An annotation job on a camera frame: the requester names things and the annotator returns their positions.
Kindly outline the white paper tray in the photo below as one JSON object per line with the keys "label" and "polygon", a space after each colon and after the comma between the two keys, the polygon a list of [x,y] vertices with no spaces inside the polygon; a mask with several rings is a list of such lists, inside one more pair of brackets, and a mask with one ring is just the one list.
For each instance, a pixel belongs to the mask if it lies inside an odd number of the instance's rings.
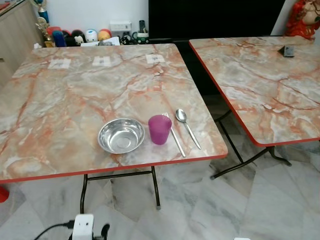
{"label": "white paper tray", "polygon": [[96,41],[96,42],[86,42],[86,43],[81,43],[81,47],[92,47],[92,46],[120,46],[120,38],[118,36],[108,38],[108,39],[103,39],[101,41]]}

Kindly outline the black television screen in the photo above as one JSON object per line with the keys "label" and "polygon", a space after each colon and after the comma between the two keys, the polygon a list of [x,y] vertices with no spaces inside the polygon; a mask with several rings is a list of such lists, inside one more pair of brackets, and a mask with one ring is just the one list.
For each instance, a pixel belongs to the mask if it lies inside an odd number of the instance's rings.
{"label": "black television screen", "polygon": [[285,0],[148,0],[151,39],[263,37]]}

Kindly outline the white wall outlet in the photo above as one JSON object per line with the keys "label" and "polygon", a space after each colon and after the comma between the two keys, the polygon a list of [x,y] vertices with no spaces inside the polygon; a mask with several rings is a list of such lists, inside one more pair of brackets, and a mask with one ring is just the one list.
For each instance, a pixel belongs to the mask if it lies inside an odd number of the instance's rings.
{"label": "white wall outlet", "polygon": [[112,20],[109,23],[109,29],[112,32],[131,32],[131,21],[129,21],[129,20]]}

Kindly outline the blue and gold trophy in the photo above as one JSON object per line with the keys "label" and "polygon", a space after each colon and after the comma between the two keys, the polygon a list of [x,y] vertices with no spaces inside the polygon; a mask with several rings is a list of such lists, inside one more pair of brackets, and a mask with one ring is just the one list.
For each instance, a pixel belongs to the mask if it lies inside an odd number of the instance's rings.
{"label": "blue and gold trophy", "polygon": [[36,8],[38,15],[41,18],[44,18],[46,23],[50,23],[50,17],[48,15],[47,10],[46,10],[47,0],[30,0],[30,3],[32,3],[34,5],[34,7]]}

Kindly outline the white round doll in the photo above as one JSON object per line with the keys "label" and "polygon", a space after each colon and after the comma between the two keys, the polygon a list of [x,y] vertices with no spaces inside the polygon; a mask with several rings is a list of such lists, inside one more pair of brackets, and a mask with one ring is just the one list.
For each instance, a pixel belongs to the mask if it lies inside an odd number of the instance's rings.
{"label": "white round doll", "polygon": [[97,42],[98,41],[98,32],[94,29],[88,29],[85,34],[86,42]]}

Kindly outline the small steel bowl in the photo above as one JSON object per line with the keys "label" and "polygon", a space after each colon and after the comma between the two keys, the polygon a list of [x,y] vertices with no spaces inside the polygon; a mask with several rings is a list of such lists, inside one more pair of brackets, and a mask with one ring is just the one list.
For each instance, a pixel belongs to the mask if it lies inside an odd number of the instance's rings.
{"label": "small steel bowl", "polygon": [[141,146],[146,137],[144,126],[132,118],[108,121],[98,132],[99,146],[111,154],[125,154]]}

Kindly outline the steel spoon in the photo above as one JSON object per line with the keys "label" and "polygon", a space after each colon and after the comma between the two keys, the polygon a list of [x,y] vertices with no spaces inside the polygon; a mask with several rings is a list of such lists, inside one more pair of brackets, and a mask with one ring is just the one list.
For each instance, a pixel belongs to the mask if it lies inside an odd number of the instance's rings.
{"label": "steel spoon", "polygon": [[187,129],[192,141],[195,143],[195,145],[198,147],[198,149],[202,150],[201,144],[199,144],[197,137],[195,136],[195,134],[193,133],[193,131],[191,130],[191,128],[187,122],[188,119],[187,119],[186,112],[183,109],[178,109],[178,110],[176,110],[175,115],[176,115],[176,119],[178,119],[178,121],[183,123],[183,125]]}

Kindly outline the red round object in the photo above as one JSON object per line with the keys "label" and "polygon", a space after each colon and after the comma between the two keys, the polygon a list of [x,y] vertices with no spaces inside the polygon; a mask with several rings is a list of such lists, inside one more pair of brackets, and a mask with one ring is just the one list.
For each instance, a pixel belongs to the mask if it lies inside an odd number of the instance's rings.
{"label": "red round object", "polygon": [[9,199],[10,192],[5,189],[3,186],[0,186],[0,204],[6,202]]}

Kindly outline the wooden cabinet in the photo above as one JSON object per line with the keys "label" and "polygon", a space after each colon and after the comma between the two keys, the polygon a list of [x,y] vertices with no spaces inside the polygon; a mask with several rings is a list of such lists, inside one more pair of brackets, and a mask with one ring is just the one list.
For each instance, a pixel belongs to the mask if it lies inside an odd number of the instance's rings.
{"label": "wooden cabinet", "polygon": [[43,44],[32,0],[16,0],[0,14],[0,89],[12,78],[34,45]]}

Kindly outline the steel fork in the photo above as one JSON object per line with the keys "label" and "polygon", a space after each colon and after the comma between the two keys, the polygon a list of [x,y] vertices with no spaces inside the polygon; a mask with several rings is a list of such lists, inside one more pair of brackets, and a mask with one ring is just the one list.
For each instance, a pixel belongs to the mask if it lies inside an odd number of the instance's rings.
{"label": "steel fork", "polygon": [[173,129],[173,121],[169,118],[169,114],[167,112],[163,112],[162,116],[164,116],[164,117],[166,117],[168,119],[168,121],[169,121],[168,125],[169,125],[170,133],[171,133],[172,137],[174,138],[174,142],[176,143],[176,146],[178,147],[178,150],[180,151],[181,156],[183,158],[185,158],[186,157],[186,153],[185,153],[185,151],[184,151],[184,149],[182,147],[181,142],[179,141],[178,135],[176,135],[176,133],[175,133],[175,131]]}

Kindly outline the red figure statue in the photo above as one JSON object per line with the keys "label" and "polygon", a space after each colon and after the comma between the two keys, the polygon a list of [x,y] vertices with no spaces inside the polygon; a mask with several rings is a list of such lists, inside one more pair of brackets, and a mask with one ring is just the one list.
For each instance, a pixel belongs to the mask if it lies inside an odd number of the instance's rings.
{"label": "red figure statue", "polygon": [[297,0],[286,22],[284,36],[300,36],[313,41],[320,27],[320,0]]}

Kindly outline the purple plastic cup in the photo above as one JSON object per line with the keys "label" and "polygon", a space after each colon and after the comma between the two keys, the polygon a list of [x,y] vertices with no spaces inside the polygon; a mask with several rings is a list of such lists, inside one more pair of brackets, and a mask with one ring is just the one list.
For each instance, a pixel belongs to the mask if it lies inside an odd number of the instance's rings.
{"label": "purple plastic cup", "polygon": [[158,114],[149,118],[148,129],[151,141],[158,146],[164,145],[169,137],[171,127],[172,121],[165,115]]}

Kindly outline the gold trophy figure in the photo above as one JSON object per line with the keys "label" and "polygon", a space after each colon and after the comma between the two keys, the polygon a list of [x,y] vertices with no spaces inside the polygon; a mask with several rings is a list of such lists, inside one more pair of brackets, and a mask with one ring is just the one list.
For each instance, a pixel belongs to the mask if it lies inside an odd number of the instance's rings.
{"label": "gold trophy figure", "polygon": [[46,48],[55,48],[55,42],[53,41],[51,35],[47,31],[50,25],[46,23],[46,19],[43,17],[37,17],[35,25],[42,34]]}

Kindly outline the blue cylinder toy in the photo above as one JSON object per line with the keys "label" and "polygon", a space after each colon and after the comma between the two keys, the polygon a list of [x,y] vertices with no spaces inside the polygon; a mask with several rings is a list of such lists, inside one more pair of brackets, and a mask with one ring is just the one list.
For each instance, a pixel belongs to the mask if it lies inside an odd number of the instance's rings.
{"label": "blue cylinder toy", "polygon": [[57,48],[67,46],[66,37],[61,30],[54,30],[51,35]]}

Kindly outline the black round doll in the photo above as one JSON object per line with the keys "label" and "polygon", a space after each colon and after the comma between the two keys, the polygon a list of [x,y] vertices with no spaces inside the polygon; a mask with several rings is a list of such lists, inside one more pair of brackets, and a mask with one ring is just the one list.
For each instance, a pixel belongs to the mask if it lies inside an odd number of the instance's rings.
{"label": "black round doll", "polygon": [[73,39],[72,44],[70,45],[71,47],[79,47],[86,42],[85,34],[82,30],[73,30],[70,36]]}

